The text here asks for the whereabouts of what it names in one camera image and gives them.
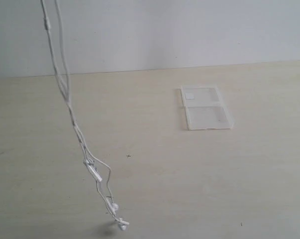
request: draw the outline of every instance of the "white earphones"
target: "white earphones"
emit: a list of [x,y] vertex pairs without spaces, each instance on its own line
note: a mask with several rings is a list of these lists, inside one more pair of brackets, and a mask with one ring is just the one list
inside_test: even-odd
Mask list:
[[[81,130],[79,129],[79,126],[78,126],[76,118],[75,118],[74,111],[72,109],[70,74],[69,74],[66,57],[65,57],[65,53],[64,53],[65,50],[64,50],[64,42],[63,42],[63,24],[62,24],[62,17],[61,17],[61,13],[60,13],[58,0],[55,0],[55,6],[56,6],[56,10],[57,10],[57,17],[58,17],[58,23],[59,23],[60,53],[61,53],[62,63],[63,63],[64,69],[66,72],[66,81],[61,76],[60,71],[57,66],[55,52],[54,52],[54,48],[53,48],[52,40],[51,40],[51,32],[50,32],[51,24],[50,24],[48,15],[47,15],[45,1],[44,0],[40,0],[40,1],[41,1],[43,13],[44,13],[44,24],[45,24],[45,29],[46,29],[47,35],[48,35],[48,43],[49,43],[51,59],[52,59],[53,67],[54,67],[55,78],[57,80],[57,84],[58,84],[60,93],[68,107],[72,126],[77,135],[81,150],[84,155],[83,163],[87,167],[90,174],[95,179],[96,184],[97,184],[97,192],[100,194],[103,201],[105,202],[105,206],[106,206],[109,214],[114,218],[114,221],[118,224],[119,228],[124,231],[124,230],[126,230],[127,226],[129,225],[129,222],[124,221],[122,218],[116,217],[116,212],[118,211],[119,206],[118,206],[118,204],[114,203],[112,192],[109,187],[111,168],[106,163],[104,163],[103,161],[101,161],[101,160],[97,159],[95,156],[93,156],[93,154],[90,152],[90,150],[87,146],[85,137],[84,137],[83,133],[81,132]],[[109,196],[107,196],[107,197],[103,194],[103,191],[102,191],[101,184],[102,184],[103,180],[102,180],[102,177],[100,176],[99,172],[97,171],[97,164],[100,164],[108,169],[106,188],[108,190]]]

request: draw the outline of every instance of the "white wall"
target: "white wall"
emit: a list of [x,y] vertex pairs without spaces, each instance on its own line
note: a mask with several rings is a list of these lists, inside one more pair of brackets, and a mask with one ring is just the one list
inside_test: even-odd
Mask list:
[[[300,0],[60,2],[72,73],[300,59]],[[52,73],[40,1],[0,0],[0,77]]]

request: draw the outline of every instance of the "white cable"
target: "white cable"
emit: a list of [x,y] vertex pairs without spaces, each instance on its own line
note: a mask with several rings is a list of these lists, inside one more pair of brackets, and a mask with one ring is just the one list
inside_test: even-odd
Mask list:
[[[56,58],[55,58],[55,52],[54,52],[54,48],[53,48],[52,40],[51,40],[51,38],[52,38],[51,37],[51,31],[50,31],[51,25],[50,25],[49,18],[48,18],[48,15],[47,15],[45,0],[40,0],[40,1],[41,1],[42,9],[43,9],[43,14],[44,14],[44,23],[45,23],[45,28],[46,28],[46,31],[47,31],[49,49],[50,49],[51,59],[52,59],[53,67],[54,67],[55,78],[56,78],[60,93],[63,96],[63,98],[66,102],[66,105],[68,107],[71,122],[72,122],[72,126],[73,126],[74,131],[77,135],[80,147],[81,147],[83,155],[84,155],[84,164],[87,167],[88,171],[94,177],[94,179],[96,181],[96,184],[97,184],[97,192],[102,197],[109,214],[118,223],[119,227],[122,230],[125,230],[126,226],[129,225],[129,223],[125,222],[122,218],[117,218],[116,217],[115,211],[118,209],[118,205],[114,203],[112,192],[111,192],[110,187],[109,187],[109,180],[110,180],[110,176],[111,176],[111,168],[106,163],[104,163],[101,160],[97,159],[91,153],[91,151],[88,149],[85,137],[84,137],[83,133],[81,132],[81,130],[80,130],[78,124],[77,124],[77,121],[76,121],[76,118],[75,118],[75,115],[74,115],[74,112],[73,112],[73,108],[72,108],[72,104],[71,104],[70,73],[69,73],[69,70],[68,70],[68,65],[67,65],[67,61],[66,61],[66,57],[65,57],[65,47],[64,47],[64,41],[63,41],[63,23],[62,23],[62,16],[61,16],[61,12],[60,12],[59,2],[58,2],[58,0],[55,0],[55,7],[56,7],[56,11],[57,11],[58,24],[59,24],[60,53],[61,53],[62,63],[63,63],[64,69],[65,69],[65,72],[66,72],[66,81],[61,76],[59,68],[57,67],[57,61],[56,61]],[[106,181],[106,187],[107,187],[109,195],[110,195],[109,197],[106,197],[103,194],[102,187],[101,187],[102,178],[101,178],[100,174],[97,171],[95,162],[98,162],[101,165],[105,166],[109,171],[107,181]]]

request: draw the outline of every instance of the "light wooden tabletop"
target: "light wooden tabletop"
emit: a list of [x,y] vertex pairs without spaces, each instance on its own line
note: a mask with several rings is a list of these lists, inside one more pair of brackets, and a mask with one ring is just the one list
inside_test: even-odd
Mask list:
[[[300,61],[72,81],[130,227],[111,225],[54,78],[1,79],[0,239],[300,239]],[[200,84],[232,130],[187,130],[179,88]]]

